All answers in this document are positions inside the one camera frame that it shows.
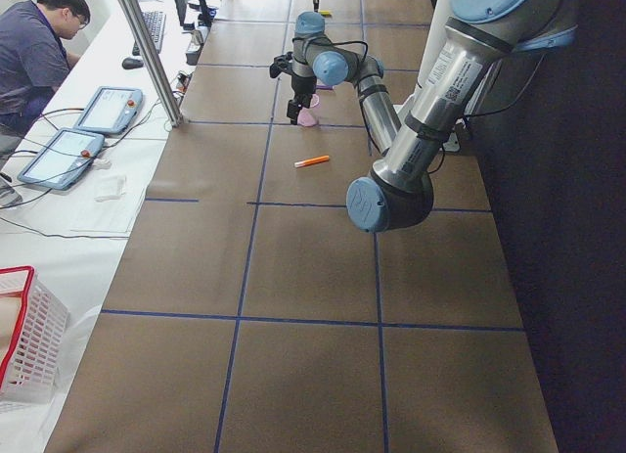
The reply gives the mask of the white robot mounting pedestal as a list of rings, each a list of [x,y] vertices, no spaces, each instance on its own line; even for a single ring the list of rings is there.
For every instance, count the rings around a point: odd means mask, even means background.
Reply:
[[[406,114],[419,99],[423,89],[426,88],[428,76],[438,60],[441,49],[445,45],[445,24],[451,15],[452,10],[450,0],[435,0],[433,16],[428,30],[425,50],[414,93],[405,100],[402,106],[394,106],[401,120],[404,119]]]

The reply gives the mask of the near teach pendant tablet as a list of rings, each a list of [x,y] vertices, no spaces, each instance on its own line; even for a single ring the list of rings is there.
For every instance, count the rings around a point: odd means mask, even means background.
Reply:
[[[92,164],[104,143],[100,133],[62,128],[24,167],[18,179],[26,185],[67,190]]]

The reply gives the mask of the black computer mouse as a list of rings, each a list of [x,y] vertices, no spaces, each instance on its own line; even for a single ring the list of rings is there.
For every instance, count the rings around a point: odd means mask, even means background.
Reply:
[[[122,61],[121,66],[123,69],[136,69],[142,68],[144,66],[144,63],[140,59],[127,57]]]

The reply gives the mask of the computer monitor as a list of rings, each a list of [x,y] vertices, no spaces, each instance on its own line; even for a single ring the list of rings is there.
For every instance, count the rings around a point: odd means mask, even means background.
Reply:
[[[210,29],[216,14],[206,0],[173,0],[180,27],[192,31],[205,27]]]

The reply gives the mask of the black keyboard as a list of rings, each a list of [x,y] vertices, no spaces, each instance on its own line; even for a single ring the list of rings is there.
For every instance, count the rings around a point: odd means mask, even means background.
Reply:
[[[143,11],[142,16],[148,33],[154,42],[156,52],[159,54],[164,39],[166,13],[157,10]]]

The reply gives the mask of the far teach pendant tablet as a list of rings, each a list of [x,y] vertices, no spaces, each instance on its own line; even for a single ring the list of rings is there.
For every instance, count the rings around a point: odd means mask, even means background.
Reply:
[[[143,104],[143,98],[140,89],[101,86],[73,128],[100,134],[119,134],[130,126]]]

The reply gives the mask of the pink mesh pen holder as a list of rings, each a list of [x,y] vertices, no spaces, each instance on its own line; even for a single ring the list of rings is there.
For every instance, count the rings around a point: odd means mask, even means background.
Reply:
[[[317,94],[313,94],[309,107],[303,107],[297,117],[297,124],[303,127],[313,127],[318,124],[318,118],[315,114],[315,109],[320,104],[320,99]]]

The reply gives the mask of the teach pendant tablet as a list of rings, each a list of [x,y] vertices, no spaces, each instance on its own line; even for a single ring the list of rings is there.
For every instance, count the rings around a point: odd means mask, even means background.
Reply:
[[[92,164],[104,143],[100,133],[62,128],[24,167],[18,179],[26,185],[67,190]]]
[[[73,128],[100,134],[119,134],[130,126],[143,104],[143,98],[140,89],[101,86]]]

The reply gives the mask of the red white plastic basket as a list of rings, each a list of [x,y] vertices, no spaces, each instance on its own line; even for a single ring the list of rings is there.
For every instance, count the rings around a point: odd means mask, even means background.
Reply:
[[[66,306],[31,266],[1,270],[1,411],[49,402],[64,332]]]

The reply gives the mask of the seated man in blue shirt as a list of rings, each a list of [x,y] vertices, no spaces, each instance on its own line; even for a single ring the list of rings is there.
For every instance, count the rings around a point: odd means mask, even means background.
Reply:
[[[90,23],[85,0],[27,0],[1,14],[1,125],[25,135],[80,57],[67,51]]]

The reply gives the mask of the aluminium frame post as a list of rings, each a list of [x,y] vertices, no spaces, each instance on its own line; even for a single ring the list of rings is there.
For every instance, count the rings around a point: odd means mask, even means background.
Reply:
[[[156,45],[146,26],[140,5],[137,0],[117,0],[117,2],[130,25],[140,55],[144,60],[168,120],[172,127],[178,127],[183,119],[183,115],[173,95],[170,81],[160,61]]]

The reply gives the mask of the orange highlighter pen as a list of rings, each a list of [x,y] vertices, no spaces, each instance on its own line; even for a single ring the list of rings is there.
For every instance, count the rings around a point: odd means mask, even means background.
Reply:
[[[299,160],[296,161],[293,166],[295,168],[301,168],[301,167],[307,167],[310,165],[315,165],[315,164],[320,164],[320,163],[324,163],[330,160],[330,157],[328,155],[324,155],[324,156],[318,156],[315,158],[311,158],[311,159],[303,159],[303,160]]]

